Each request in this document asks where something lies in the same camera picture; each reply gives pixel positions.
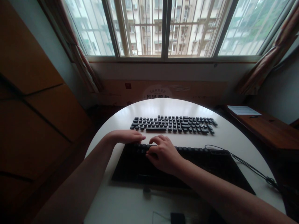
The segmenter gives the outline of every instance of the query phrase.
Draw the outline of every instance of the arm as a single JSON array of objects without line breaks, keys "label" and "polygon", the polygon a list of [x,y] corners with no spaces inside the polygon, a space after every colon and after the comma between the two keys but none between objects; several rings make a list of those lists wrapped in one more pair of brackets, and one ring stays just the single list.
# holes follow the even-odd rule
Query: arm
[{"label": "arm", "polygon": [[158,169],[172,174],[211,204],[229,223],[296,223],[249,192],[210,174],[180,156],[168,137],[153,137],[146,156]]},{"label": "arm", "polygon": [[39,211],[33,223],[83,223],[101,184],[114,146],[145,139],[134,130],[117,130],[105,135],[88,157],[65,180]]}]

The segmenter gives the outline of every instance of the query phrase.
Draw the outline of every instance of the forearm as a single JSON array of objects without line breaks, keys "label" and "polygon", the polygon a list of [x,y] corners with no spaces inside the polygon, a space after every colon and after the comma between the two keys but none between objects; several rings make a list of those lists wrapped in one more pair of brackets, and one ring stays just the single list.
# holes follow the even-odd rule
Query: forearm
[{"label": "forearm", "polygon": [[295,223],[249,192],[184,160],[176,176],[210,203],[229,223]]},{"label": "forearm", "polygon": [[40,210],[33,223],[82,223],[101,184],[115,142],[105,136]]}]

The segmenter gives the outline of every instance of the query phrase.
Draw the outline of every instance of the keyboard without keycaps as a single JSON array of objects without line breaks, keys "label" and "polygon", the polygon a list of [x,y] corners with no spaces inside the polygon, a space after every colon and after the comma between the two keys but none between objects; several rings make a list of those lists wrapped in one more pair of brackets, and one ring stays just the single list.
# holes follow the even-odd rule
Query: keyboard without keycaps
[{"label": "keyboard without keycaps", "polygon": [[[175,176],[164,173],[154,167],[145,156],[146,151],[151,146],[126,144],[115,168],[112,180],[189,189],[189,186]],[[183,158],[255,195],[255,192],[227,150],[192,147],[175,148]]]},{"label": "keyboard without keycaps", "polygon": [[191,132],[215,134],[212,126],[217,126],[213,118],[186,116],[158,116],[157,118],[135,117],[130,129],[149,132]]}]

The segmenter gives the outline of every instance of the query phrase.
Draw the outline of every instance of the glass pane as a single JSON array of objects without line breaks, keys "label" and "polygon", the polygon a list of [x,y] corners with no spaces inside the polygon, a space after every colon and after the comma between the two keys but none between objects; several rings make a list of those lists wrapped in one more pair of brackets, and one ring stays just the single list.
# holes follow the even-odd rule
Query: glass pane
[{"label": "glass pane", "polygon": [[169,58],[212,57],[226,0],[173,0]]},{"label": "glass pane", "polygon": [[65,0],[86,55],[114,56],[102,0]]},{"label": "glass pane", "polygon": [[122,42],[119,24],[125,24],[125,57],[161,57],[163,0],[124,0],[122,21],[118,21],[114,0],[109,0],[117,41]]},{"label": "glass pane", "polygon": [[288,2],[239,0],[218,55],[257,55]]}]

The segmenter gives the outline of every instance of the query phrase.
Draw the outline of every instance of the hand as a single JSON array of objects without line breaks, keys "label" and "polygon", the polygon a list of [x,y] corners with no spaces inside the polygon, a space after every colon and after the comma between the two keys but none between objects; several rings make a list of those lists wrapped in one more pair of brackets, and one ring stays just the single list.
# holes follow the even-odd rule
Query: hand
[{"label": "hand", "polygon": [[135,130],[115,130],[109,132],[107,136],[115,144],[127,144],[132,142],[141,143],[142,140],[145,140],[145,136],[143,136],[140,132]]},{"label": "hand", "polygon": [[146,157],[157,169],[175,175],[185,159],[181,157],[168,137],[158,135],[149,141],[150,144],[153,142],[155,142],[157,146],[151,146],[146,152]]}]

